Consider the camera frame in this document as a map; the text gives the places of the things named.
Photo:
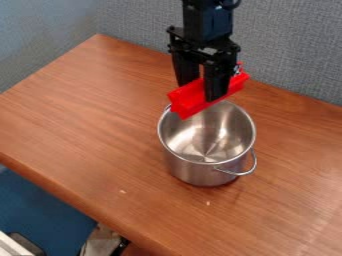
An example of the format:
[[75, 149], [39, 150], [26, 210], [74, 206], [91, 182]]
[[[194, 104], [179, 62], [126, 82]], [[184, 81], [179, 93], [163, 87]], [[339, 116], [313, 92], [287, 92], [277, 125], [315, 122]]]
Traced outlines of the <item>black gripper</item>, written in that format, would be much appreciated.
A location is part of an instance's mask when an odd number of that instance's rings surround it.
[[186, 36], [184, 28], [174, 26], [167, 28], [167, 33], [178, 85], [184, 86], [199, 78], [199, 64], [205, 64], [206, 101], [214, 102], [229, 92], [241, 46], [229, 35], [201, 41]]

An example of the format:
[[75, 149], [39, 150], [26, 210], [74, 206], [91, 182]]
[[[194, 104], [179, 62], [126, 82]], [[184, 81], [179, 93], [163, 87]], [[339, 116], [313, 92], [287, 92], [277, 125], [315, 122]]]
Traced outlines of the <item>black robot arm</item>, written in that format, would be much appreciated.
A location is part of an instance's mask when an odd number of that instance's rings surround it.
[[180, 0], [183, 26], [170, 26], [171, 53], [178, 85], [183, 87], [205, 71], [205, 99], [218, 100], [229, 93], [235, 75], [241, 46], [230, 39], [234, 30], [234, 10], [242, 0]]

